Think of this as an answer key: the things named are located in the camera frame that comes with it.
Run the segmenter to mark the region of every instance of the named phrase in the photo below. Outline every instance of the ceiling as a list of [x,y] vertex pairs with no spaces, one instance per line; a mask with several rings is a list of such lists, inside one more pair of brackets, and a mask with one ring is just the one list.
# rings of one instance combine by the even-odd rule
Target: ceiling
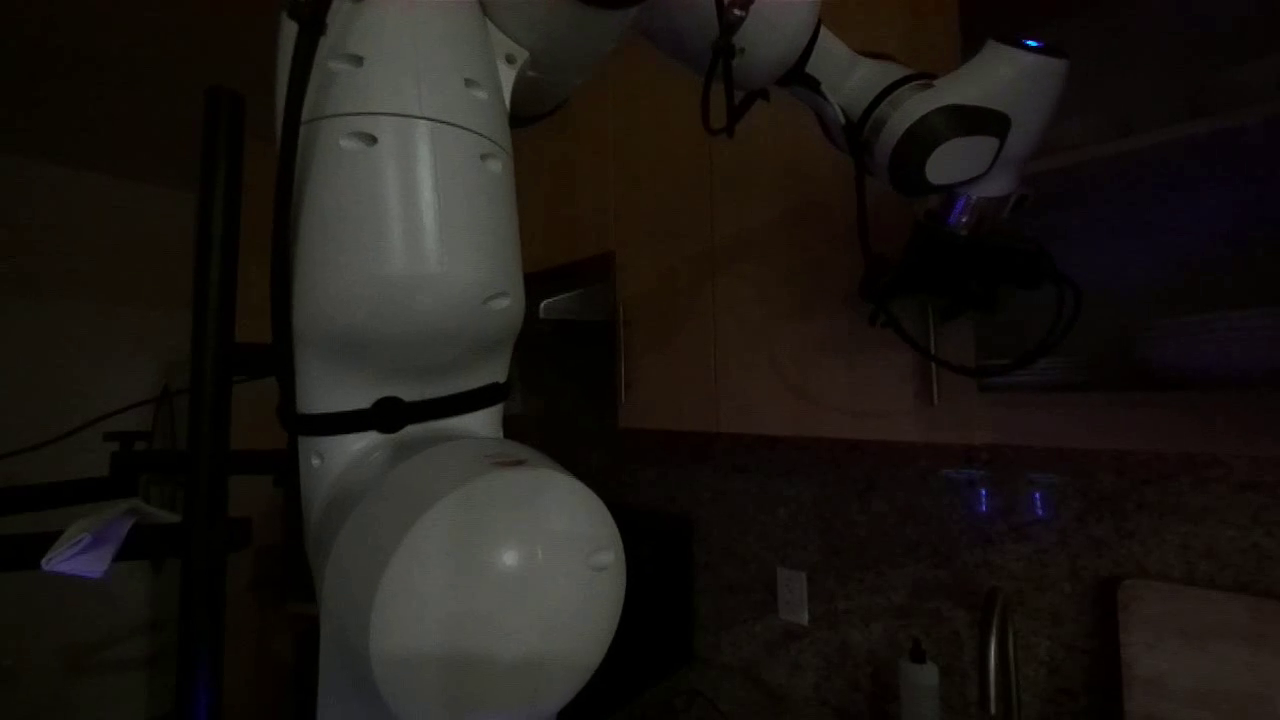
[[0,158],[197,184],[209,86],[268,134],[276,8],[263,0],[35,0],[0,23]]

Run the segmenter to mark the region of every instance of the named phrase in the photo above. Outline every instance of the white object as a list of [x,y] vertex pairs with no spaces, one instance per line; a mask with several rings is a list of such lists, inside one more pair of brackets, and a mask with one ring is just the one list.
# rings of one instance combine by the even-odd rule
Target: white object
[[898,701],[900,720],[940,720],[943,717],[943,682],[940,669],[919,651],[908,651],[898,666]]
[[786,625],[808,625],[808,574],[776,568],[776,616]]

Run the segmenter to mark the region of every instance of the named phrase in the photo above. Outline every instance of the metal pole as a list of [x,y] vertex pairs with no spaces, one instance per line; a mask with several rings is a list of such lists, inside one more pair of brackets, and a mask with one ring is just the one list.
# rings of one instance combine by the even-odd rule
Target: metal pole
[[237,352],[237,255],[240,255],[240,158],[246,102],[204,95],[197,306],[192,306],[192,474],[185,492],[182,576],[182,720],[224,717],[224,532],[229,532],[229,436]]

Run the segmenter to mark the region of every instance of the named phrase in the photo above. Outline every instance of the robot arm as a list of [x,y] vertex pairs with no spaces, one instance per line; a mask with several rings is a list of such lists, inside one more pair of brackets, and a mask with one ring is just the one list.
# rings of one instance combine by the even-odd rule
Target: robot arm
[[850,51],[821,0],[297,8],[311,13],[282,50],[317,51],[317,74],[286,91],[276,340],[297,355],[321,720],[543,720],[621,620],[608,509],[500,436],[523,316],[509,118],[560,108],[641,21],[728,91],[787,90],[908,196],[1006,196],[1065,79],[1038,46],[925,79]]
[[733,51],[737,91],[786,90],[900,196],[959,193],[968,207],[1020,190],[1067,79],[1046,40],[989,40],[948,78],[860,58],[821,21],[821,0],[648,0],[645,31],[687,68]]

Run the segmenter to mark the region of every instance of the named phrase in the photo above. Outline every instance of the backsplash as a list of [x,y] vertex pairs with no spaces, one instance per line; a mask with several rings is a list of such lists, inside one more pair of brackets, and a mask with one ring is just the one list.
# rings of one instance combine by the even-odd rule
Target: backsplash
[[[1280,468],[1251,457],[629,436],[608,498],[692,519],[698,662],[621,717],[898,717],[919,636],[948,720],[981,717],[993,592],[1020,720],[1121,717],[1115,583],[1280,597]],[[808,629],[776,620],[808,574]]]

